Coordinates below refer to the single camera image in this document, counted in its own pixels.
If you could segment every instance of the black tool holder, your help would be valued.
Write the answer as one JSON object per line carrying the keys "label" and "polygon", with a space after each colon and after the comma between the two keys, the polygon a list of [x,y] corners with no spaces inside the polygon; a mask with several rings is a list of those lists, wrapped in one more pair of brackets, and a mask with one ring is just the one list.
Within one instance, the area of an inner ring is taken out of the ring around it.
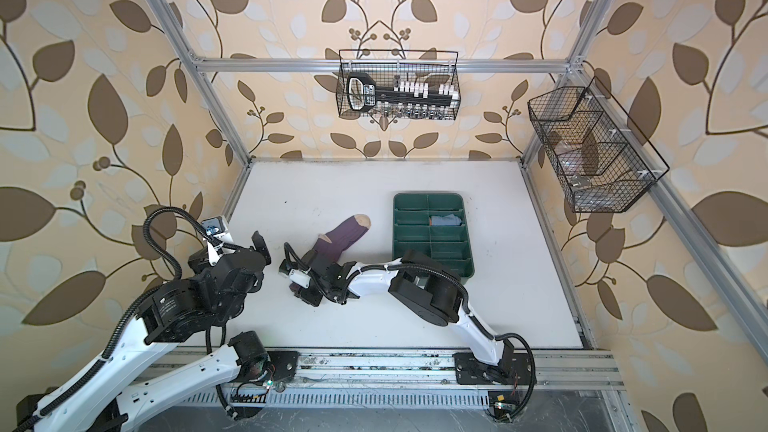
{"label": "black tool holder", "polygon": [[[626,124],[610,118],[600,103],[606,100],[602,90],[592,79],[586,87],[560,87],[528,101],[533,129],[574,212],[626,212],[669,171],[629,114]],[[644,160],[631,134],[663,165]]]}
{"label": "black tool holder", "polygon": [[455,120],[462,101],[457,61],[458,52],[444,50],[342,49],[339,116]]}

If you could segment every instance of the wallpaper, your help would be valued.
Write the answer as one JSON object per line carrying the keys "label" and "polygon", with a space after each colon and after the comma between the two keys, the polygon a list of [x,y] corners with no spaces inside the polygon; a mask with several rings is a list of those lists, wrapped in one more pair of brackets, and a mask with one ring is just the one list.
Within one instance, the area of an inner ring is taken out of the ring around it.
{"label": "wallpaper", "polygon": [[326,48],[563,59],[591,0],[168,0],[197,55],[322,58]]}
{"label": "wallpaper", "polygon": [[[525,103],[547,74],[464,74],[456,120],[339,117],[336,76],[221,72],[214,82],[252,157],[333,159],[517,157],[533,129]],[[220,147],[211,130],[210,146]]]}
{"label": "wallpaper", "polygon": [[616,0],[587,71],[640,121],[712,237],[768,300],[768,0]]}
{"label": "wallpaper", "polygon": [[[142,0],[0,0],[0,424],[69,379],[149,284],[159,205],[220,213],[240,167]],[[200,243],[163,218],[182,264]]]}
{"label": "wallpaper", "polygon": [[648,432],[764,430],[768,368],[653,199],[573,214],[552,166],[531,165],[597,346],[616,357]]}

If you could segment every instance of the black cable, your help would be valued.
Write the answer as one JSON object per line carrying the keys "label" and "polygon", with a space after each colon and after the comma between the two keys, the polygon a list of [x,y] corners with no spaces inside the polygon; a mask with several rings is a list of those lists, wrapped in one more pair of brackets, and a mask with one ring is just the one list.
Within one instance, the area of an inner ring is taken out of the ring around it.
{"label": "black cable", "polygon": [[155,240],[154,237],[150,234],[150,226],[152,224],[152,221],[155,220],[160,214],[166,213],[166,212],[172,212],[184,220],[186,220],[192,228],[200,235],[205,238],[211,245],[214,247],[223,247],[228,248],[229,250],[244,250],[243,247],[235,244],[229,244],[227,242],[223,242],[221,239],[214,237],[213,235],[208,235],[208,232],[205,230],[205,228],[193,217],[191,214],[189,214],[186,210],[183,208],[173,207],[173,206],[164,206],[156,208],[155,210],[150,213],[147,218],[144,220],[144,224],[141,226],[141,233],[144,236],[144,240],[149,244],[152,249],[157,252],[162,258],[170,262],[170,264],[174,267],[174,279],[178,280],[181,278],[181,265],[179,264],[178,260],[176,260],[176,257],[169,254],[167,250],[162,248]]}
{"label": "black cable", "polygon": [[150,295],[155,293],[160,288],[158,285],[157,287],[153,287],[149,290],[147,290],[145,293],[142,293],[139,295],[139,297],[134,300],[127,309],[125,309],[125,312],[123,312],[122,317],[120,317],[120,320],[118,321],[118,324],[115,326],[114,331],[112,332],[112,335],[107,342],[107,346],[104,348],[104,352],[101,353],[101,357],[99,360],[96,360],[93,365],[91,365],[91,368],[88,369],[85,374],[83,374],[80,379],[78,379],[72,386],[70,386],[69,389],[66,389],[61,395],[56,397],[51,401],[50,404],[46,405],[42,409],[40,409],[39,415],[33,415],[30,418],[26,419],[23,423],[21,423],[18,427],[16,427],[13,432],[23,432],[24,430],[31,429],[37,422],[39,422],[43,417],[50,414],[58,406],[60,406],[63,402],[65,402],[67,399],[69,399],[72,395],[74,395],[78,390],[82,389],[83,386],[85,386],[95,375],[97,372],[101,370],[101,368],[106,364],[109,359],[112,357],[112,353],[114,352],[115,348],[118,346],[118,342],[120,341],[120,338],[123,335],[123,332],[125,332],[125,328],[128,326],[128,322],[133,318],[134,314],[136,313],[136,309],[138,309],[139,305]]}

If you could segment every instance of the black mounting plate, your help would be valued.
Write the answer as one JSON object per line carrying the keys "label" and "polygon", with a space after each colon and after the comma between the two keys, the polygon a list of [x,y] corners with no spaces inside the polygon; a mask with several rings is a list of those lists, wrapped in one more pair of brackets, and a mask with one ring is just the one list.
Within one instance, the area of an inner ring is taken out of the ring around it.
{"label": "black mounting plate", "polygon": [[[456,382],[460,385],[489,385],[493,380],[483,377],[483,373],[489,370],[495,371],[498,376],[499,369],[493,365],[487,365],[479,362],[471,352],[459,352],[453,355],[454,367],[456,368]],[[531,383],[531,371],[528,354],[512,354],[512,367],[506,370],[507,383],[504,385],[513,385],[514,378],[517,377],[518,386],[529,385]]]}
{"label": "black mounting plate", "polygon": [[296,375],[296,363],[299,361],[299,352],[296,350],[269,350],[270,362],[275,366],[272,381],[290,382]]}

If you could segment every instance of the purple sock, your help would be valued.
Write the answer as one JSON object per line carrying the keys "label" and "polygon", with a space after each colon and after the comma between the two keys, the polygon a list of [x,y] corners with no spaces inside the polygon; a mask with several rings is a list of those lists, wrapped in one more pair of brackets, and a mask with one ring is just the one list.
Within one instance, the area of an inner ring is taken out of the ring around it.
{"label": "purple sock", "polygon": [[337,262],[341,253],[360,240],[370,227],[371,219],[368,216],[363,214],[351,216],[331,232],[321,235],[312,248]]}

